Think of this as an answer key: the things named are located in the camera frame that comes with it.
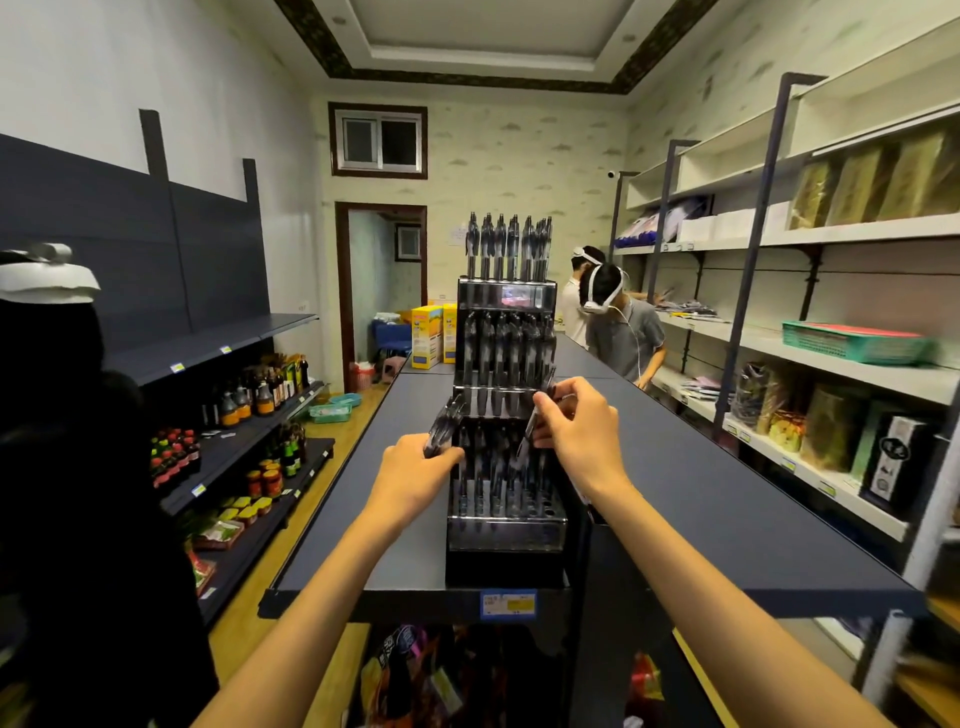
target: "wooden floor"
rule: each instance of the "wooden floor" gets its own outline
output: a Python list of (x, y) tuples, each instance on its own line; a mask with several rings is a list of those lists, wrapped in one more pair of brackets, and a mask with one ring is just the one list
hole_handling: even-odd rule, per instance
[[(274, 580), (386, 391), (386, 385), (375, 384), (371, 390), (365, 392), (363, 404), (353, 412), (349, 422), (338, 425), (307, 425), (309, 437), (332, 437), (336, 440), (333, 459), (317, 473), (313, 487), (303, 496), (297, 510), (290, 517), (289, 527), (276, 535), (210, 633), (210, 646), (221, 684), (229, 680), (275, 624), (256, 615), (260, 597)], [(352, 697), (368, 630), (369, 626), (366, 624), (347, 626), (304, 726), (340, 728), (341, 715)]]

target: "doorway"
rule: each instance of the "doorway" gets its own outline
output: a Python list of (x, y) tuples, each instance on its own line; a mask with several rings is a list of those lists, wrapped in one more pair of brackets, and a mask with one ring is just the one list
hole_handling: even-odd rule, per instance
[(350, 364), (375, 361), (373, 316), (426, 305), (426, 206), (334, 203), (344, 389)]

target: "yellow box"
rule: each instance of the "yellow box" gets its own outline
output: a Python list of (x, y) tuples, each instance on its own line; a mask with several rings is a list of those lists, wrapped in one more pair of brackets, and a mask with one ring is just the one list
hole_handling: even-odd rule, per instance
[(457, 363), (457, 304), (444, 304), (444, 364)]
[(410, 315), (413, 319), (414, 345), (411, 366), (414, 369), (430, 369), (444, 357), (444, 307), (422, 305), (414, 308)]

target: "gray shirt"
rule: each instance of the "gray shirt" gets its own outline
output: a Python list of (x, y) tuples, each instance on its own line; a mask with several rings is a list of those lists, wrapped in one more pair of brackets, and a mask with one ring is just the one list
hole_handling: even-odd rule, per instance
[(645, 301), (629, 299), (622, 317), (612, 308), (606, 314), (588, 316), (587, 348), (630, 381), (637, 381), (646, 371), (654, 350), (663, 346), (663, 339), (663, 325), (657, 310)]

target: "hand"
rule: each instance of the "hand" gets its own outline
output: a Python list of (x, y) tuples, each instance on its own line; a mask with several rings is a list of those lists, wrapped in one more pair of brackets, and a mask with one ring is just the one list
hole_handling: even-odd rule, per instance
[(383, 451), (364, 512), (398, 536), (431, 503), (447, 482), (453, 466), (464, 458), (462, 448), (437, 457), (423, 457), (427, 435), (404, 435)]
[(555, 396), (566, 399), (557, 404), (543, 392), (534, 395), (540, 411), (534, 447), (553, 448), (573, 484), (590, 499), (629, 485), (616, 409), (581, 376), (558, 384)]

